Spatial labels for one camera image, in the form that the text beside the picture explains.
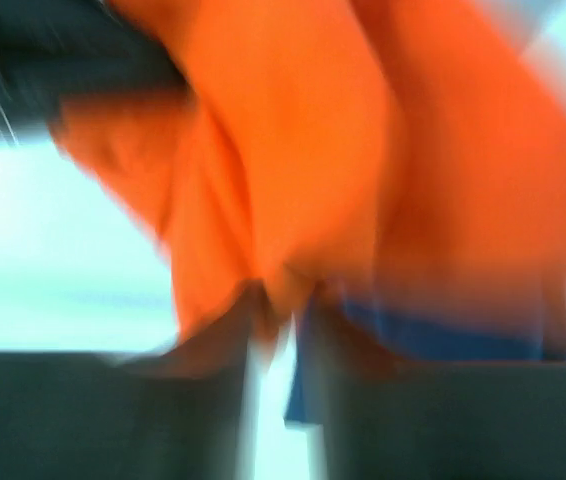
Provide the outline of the orange t shirt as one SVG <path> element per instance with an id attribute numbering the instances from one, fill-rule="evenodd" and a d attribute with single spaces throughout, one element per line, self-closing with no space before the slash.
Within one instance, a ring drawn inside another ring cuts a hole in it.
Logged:
<path id="1" fill-rule="evenodd" d="M 471 1 L 120 1 L 188 89 L 55 144 L 169 255 L 180 370 L 312 297 L 566 349 L 566 105 Z"/>

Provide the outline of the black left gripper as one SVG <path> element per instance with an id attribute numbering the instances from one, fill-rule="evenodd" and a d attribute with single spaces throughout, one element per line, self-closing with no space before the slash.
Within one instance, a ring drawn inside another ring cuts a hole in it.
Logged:
<path id="1" fill-rule="evenodd" d="M 167 50 L 102 1 L 0 1 L 0 144 L 39 136 L 66 98 L 185 87 Z"/>

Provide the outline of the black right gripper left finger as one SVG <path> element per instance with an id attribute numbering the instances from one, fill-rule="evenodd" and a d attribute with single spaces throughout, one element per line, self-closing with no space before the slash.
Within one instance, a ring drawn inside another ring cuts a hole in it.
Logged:
<path id="1" fill-rule="evenodd" d="M 0 479 L 237 479 L 250 282 L 193 337 L 122 364 L 95 353 L 0 351 Z"/>

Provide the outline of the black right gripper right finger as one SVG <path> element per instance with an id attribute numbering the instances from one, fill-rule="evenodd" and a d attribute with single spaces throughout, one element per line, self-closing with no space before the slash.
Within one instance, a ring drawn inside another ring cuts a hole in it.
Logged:
<path id="1" fill-rule="evenodd" d="M 457 333 L 322 293 L 303 383 L 330 479 L 566 479 L 566 299 L 523 339 Z"/>

